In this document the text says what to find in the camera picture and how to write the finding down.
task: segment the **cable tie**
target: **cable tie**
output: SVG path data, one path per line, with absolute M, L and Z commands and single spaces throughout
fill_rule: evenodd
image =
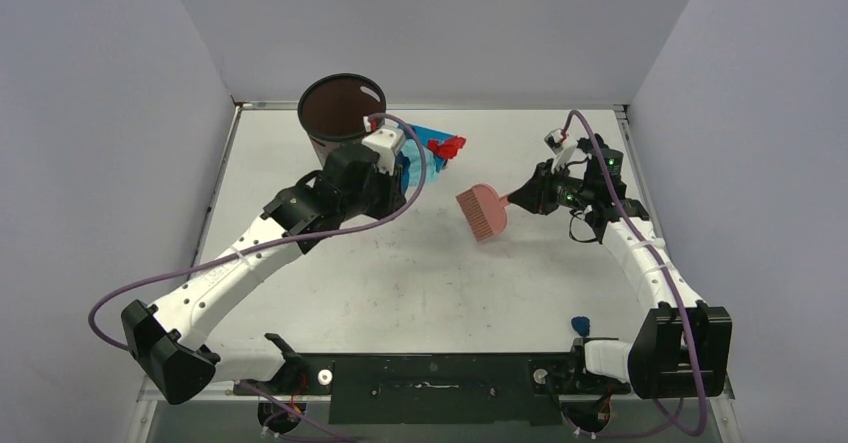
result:
M 245 265 L 247 265 L 247 269 L 250 270 L 250 275 L 256 278 L 256 281 L 261 284 L 262 279 L 259 278 L 259 276 L 256 274 L 256 267 L 253 266 L 253 263 L 250 262 L 250 258 L 245 256 L 245 254 L 242 253 L 241 250 L 236 248 L 236 245 L 230 245 L 230 249 L 238 255 L 239 260 L 241 260 Z
M 663 268 L 668 268 L 668 271 L 673 271 L 673 270 L 675 270 L 675 269 L 676 269 L 676 268 L 674 268 L 674 265 L 672 265 L 670 262 L 666 262 L 666 263 L 663 263 L 662 265 L 657 265 L 657 266 L 654 266 L 654 267 L 652 267 L 652 268 L 648 268 L 647 270 L 643 271 L 643 272 L 642 272 L 642 278 L 644 279 L 644 278 L 645 278 L 645 276 L 646 276 L 648 273 L 653 273 L 653 272 L 655 272 L 655 271 L 660 271 L 660 270 L 662 270 Z
M 253 263 L 250 262 L 250 259 L 248 259 L 248 257 L 244 256 L 244 253 L 242 253 L 241 250 L 236 248 L 236 245 L 230 245 L 230 249 L 233 250 L 233 253 L 238 255 L 239 260 L 243 261 L 244 264 L 247 265 L 247 267 L 250 269 L 251 273 L 256 271 L 256 268 L 253 266 Z
M 636 243 L 633 243 L 632 245 L 630 245 L 630 249 L 631 250 L 638 250 L 639 248 L 644 248 L 644 247 L 649 246 L 649 245 L 656 247 L 656 245 L 654 245 L 653 240 L 642 240 L 642 241 L 637 241 Z

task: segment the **red object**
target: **red object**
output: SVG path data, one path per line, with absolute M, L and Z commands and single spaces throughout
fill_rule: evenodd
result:
M 465 138 L 461 136 L 452 136 L 442 143 L 439 140 L 430 140 L 427 142 L 427 149 L 432 151 L 439 158 L 451 160 L 459 153 L 459 150 L 465 146 Z

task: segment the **white enclosure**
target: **white enclosure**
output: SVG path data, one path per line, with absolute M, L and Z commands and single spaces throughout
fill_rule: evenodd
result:
M 395 104 L 631 105 L 670 253 L 733 316 L 746 441 L 843 440 L 846 15 L 848 0 L 0 0 L 0 439 L 123 440 L 142 372 L 90 334 L 89 307 L 194 259 L 234 100 L 293 101 L 351 71 Z M 108 333 L 128 299 L 102 312 Z

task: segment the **pink brush head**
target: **pink brush head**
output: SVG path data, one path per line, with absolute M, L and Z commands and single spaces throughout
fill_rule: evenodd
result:
M 509 204 L 506 196 L 499 196 L 489 185 L 477 184 L 456 195 L 471 232 L 477 241 L 483 241 L 503 233 L 506 229 L 506 209 Z

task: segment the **brush bristles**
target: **brush bristles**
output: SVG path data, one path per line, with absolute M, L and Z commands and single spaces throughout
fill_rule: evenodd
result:
M 486 220 L 486 215 L 483 213 L 483 208 L 477 197 L 474 195 L 474 190 L 464 191 L 456 195 L 456 202 L 459 203 L 459 208 L 462 214 L 465 215 L 465 220 L 468 221 L 468 226 L 471 227 L 471 233 L 477 241 L 483 241 L 486 238 L 495 235 L 492 231 L 492 226 Z

